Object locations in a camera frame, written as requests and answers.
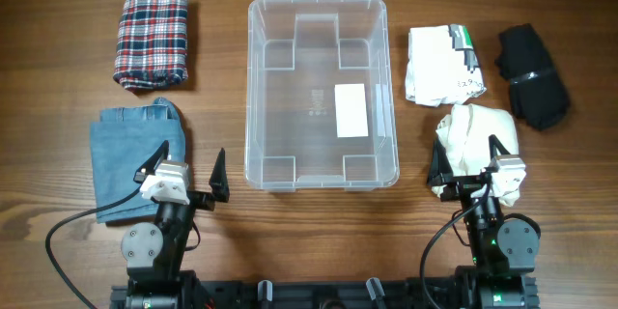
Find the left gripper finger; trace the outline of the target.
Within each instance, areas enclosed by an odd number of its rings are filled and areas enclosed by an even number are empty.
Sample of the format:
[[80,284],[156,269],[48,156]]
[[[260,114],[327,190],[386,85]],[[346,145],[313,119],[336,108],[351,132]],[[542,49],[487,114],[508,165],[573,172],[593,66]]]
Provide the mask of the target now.
[[230,188],[226,172],[226,152],[221,148],[216,162],[213,166],[209,180],[211,195],[217,202],[228,203],[230,198]]
[[164,140],[158,149],[136,171],[135,178],[147,178],[155,173],[158,165],[168,157],[169,142]]

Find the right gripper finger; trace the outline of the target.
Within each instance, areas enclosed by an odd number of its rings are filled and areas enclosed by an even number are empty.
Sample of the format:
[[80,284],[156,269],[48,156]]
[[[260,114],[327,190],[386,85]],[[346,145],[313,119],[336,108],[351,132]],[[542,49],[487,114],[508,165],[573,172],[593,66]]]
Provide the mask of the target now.
[[496,135],[489,136],[490,159],[494,159],[498,155],[509,155],[510,152],[504,147]]
[[430,164],[427,185],[442,186],[453,180],[453,170],[448,160],[446,150],[437,138],[433,144],[432,161]]

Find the cream cloth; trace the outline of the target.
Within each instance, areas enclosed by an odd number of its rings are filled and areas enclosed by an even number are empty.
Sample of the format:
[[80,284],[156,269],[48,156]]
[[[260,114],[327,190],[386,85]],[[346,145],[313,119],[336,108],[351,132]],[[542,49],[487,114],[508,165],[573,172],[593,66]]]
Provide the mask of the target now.
[[[513,117],[505,110],[476,104],[456,104],[436,126],[436,138],[446,150],[454,177],[477,176],[491,163],[489,136],[494,134],[518,155],[519,141]],[[431,187],[438,197],[444,185]]]

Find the black garment with tape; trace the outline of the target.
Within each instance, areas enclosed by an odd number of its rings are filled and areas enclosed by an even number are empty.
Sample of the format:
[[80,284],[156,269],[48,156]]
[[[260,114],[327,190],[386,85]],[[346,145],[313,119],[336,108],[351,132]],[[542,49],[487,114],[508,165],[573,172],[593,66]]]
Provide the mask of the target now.
[[526,23],[506,29],[498,39],[501,52],[495,64],[509,84],[513,115],[539,131],[557,125],[571,101],[541,37]]

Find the white printed shirt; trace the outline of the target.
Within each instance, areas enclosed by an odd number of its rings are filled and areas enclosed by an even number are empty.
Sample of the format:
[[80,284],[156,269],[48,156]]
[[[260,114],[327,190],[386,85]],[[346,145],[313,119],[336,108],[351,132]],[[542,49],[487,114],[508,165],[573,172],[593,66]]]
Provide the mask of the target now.
[[408,32],[406,99],[424,106],[463,104],[486,92],[467,27],[413,27]]

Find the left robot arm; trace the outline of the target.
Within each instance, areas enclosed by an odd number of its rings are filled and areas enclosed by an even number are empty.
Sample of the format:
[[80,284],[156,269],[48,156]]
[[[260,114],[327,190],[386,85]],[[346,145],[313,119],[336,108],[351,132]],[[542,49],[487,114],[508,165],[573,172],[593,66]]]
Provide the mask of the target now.
[[193,270],[182,270],[191,231],[197,229],[197,210],[213,211],[217,202],[229,201],[225,151],[214,164],[209,192],[190,188],[189,166],[168,158],[169,143],[163,142],[134,174],[138,192],[157,204],[152,222],[128,229],[121,242],[126,259],[127,285],[114,288],[112,308],[213,308],[215,302]]

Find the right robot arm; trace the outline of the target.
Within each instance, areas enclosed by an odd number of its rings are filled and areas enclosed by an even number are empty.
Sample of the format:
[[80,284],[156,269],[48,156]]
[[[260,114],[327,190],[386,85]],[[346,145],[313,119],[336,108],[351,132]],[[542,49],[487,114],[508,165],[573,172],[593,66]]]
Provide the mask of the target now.
[[[441,187],[442,202],[458,201],[455,211],[432,236],[421,256],[419,275],[422,297],[430,308],[537,308],[536,280],[529,274],[536,266],[541,228],[521,213],[502,212],[499,195],[520,187],[525,164],[510,154],[495,135],[489,137],[491,161],[475,175],[455,174],[439,140],[433,144],[427,178],[430,187]],[[465,224],[473,265],[457,267],[446,293],[448,302],[436,298],[426,276],[428,256],[448,231]]]

